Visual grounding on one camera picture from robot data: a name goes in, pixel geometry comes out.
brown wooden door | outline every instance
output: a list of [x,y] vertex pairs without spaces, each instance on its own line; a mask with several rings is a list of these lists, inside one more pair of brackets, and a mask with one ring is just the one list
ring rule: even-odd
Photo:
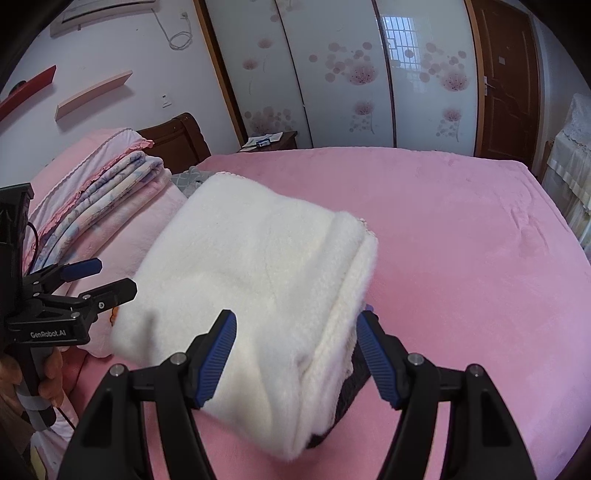
[[480,82],[485,93],[479,156],[518,160],[531,169],[540,121],[540,83],[530,18],[497,0],[472,0],[472,5],[482,45]]

wall socket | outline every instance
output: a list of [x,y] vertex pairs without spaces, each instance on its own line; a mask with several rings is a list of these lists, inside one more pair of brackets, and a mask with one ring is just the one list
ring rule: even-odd
[[170,99],[168,98],[168,94],[164,94],[162,95],[162,108],[166,108],[168,106],[171,106],[173,103],[170,101]]

wooden bedside table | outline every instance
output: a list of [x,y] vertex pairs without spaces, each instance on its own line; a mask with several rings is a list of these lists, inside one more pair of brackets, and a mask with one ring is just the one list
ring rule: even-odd
[[273,142],[271,145],[267,145],[262,148],[255,148],[248,152],[243,153],[254,153],[254,152],[274,152],[277,150],[297,150],[296,145],[297,132],[283,132],[281,139],[278,142]]

pink blanket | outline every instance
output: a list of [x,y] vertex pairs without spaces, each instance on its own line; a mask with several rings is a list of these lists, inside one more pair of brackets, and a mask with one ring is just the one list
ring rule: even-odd
[[[437,365],[484,365],[538,478],[556,477],[591,424],[591,267],[522,164],[325,148],[217,155],[200,167],[364,218],[379,239],[367,301],[386,332]],[[79,411],[115,361],[87,362],[72,394]],[[439,478],[448,411],[440,407],[429,480]],[[196,419],[220,479],[371,480],[398,416],[370,380],[328,439],[290,464],[204,415]],[[155,477],[165,479],[153,421],[149,430]]]

white blanket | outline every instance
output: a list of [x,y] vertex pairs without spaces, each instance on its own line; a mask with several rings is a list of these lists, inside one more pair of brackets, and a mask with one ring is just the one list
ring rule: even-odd
[[116,353],[155,365],[222,309],[236,341],[205,410],[283,459],[333,423],[378,241],[365,224],[218,173],[178,211],[120,308]]

